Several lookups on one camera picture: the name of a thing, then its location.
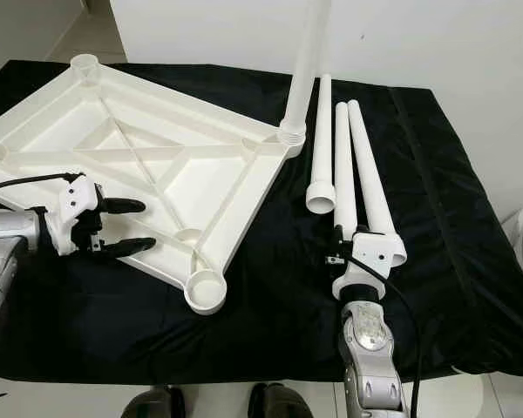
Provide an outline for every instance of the white pipe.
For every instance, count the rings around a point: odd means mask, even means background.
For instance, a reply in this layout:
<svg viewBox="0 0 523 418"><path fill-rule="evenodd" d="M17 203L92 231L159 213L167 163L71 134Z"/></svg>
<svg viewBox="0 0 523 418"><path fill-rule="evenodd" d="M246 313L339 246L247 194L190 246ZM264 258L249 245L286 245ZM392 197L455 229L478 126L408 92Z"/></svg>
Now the white pipe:
<svg viewBox="0 0 523 418"><path fill-rule="evenodd" d="M350 155L349 112L344 102L335 108L335 191L333 222L343 227L343 239L351 240L357 231L357 200Z"/></svg>
<svg viewBox="0 0 523 418"><path fill-rule="evenodd" d="M331 76L323 74L317 101L312 180L306 190L306 207L309 211L323 214L333 210L335 189L331 180Z"/></svg>
<svg viewBox="0 0 523 418"><path fill-rule="evenodd" d="M356 100L349 101L349 118L352 142L357 159L358 176L360 178L360 186L363 189L368 227L371 232L390 235L396 241L396 250L392 264L393 266L398 266L406 260L406 251L404 250L403 241L395 232L390 208L385 199L382 181L377 172L376 160L368 140L366 127L364 126L363 115Z"/></svg>
<svg viewBox="0 0 523 418"><path fill-rule="evenodd" d="M291 146L290 157L302 150L306 138L306 112L314 77L319 71L320 55L325 38L331 0L310 0L308 19L296 57L295 72L290 83L285 117L279 125L278 138Z"/></svg>

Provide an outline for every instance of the tiled floor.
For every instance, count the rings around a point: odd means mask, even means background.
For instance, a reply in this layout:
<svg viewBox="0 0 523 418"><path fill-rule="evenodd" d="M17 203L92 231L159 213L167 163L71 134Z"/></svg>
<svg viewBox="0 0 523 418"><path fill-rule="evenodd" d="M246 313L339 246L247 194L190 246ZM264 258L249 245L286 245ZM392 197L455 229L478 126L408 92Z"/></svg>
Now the tiled floor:
<svg viewBox="0 0 523 418"><path fill-rule="evenodd" d="M109 2L89 0L88 3L91 13L82 14L49 60L67 63L74 55L90 52L103 64L125 62L126 55ZM346 418L342 383L286 381L285 384L304 397L315 418ZM185 386L188 417L245 418L252 386L253 383ZM411 385L405 385L404 389L409 401ZM0 399L0 418L117 417L136 394L145 390L139 386L65 385L0 379L0 393L9 393ZM462 374L425 381L420 392L419 416L523 418L523 379L503 374Z"/></svg>

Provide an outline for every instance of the white plastic leg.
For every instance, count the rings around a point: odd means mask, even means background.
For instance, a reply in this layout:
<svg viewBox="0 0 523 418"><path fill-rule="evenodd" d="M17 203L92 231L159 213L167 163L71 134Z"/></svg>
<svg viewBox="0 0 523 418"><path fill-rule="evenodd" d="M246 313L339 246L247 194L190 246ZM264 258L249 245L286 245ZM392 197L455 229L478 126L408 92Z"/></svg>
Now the white plastic leg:
<svg viewBox="0 0 523 418"><path fill-rule="evenodd" d="M403 241L395 232L390 208L385 199L382 181L377 172L376 160L370 147L366 127L364 126L363 115L356 100L349 101L349 118L360 185L363 189L368 227L374 233L390 235L397 242L397 250L395 251L392 265L399 266L406 261L407 253L404 249Z"/></svg>
<svg viewBox="0 0 523 418"><path fill-rule="evenodd" d="M279 125L279 140L290 145L289 157L297 156L306 139L306 112L329 20L331 0L310 0L308 20L290 83L285 117Z"/></svg>
<svg viewBox="0 0 523 418"><path fill-rule="evenodd" d="M335 226L343 227L343 239L351 240L357 231L357 200L350 155L349 113L346 103L335 108Z"/></svg>
<svg viewBox="0 0 523 418"><path fill-rule="evenodd" d="M312 180L306 190L306 207L311 212L328 213L335 207L335 189L331 180L331 76L324 74L317 102Z"/></svg>

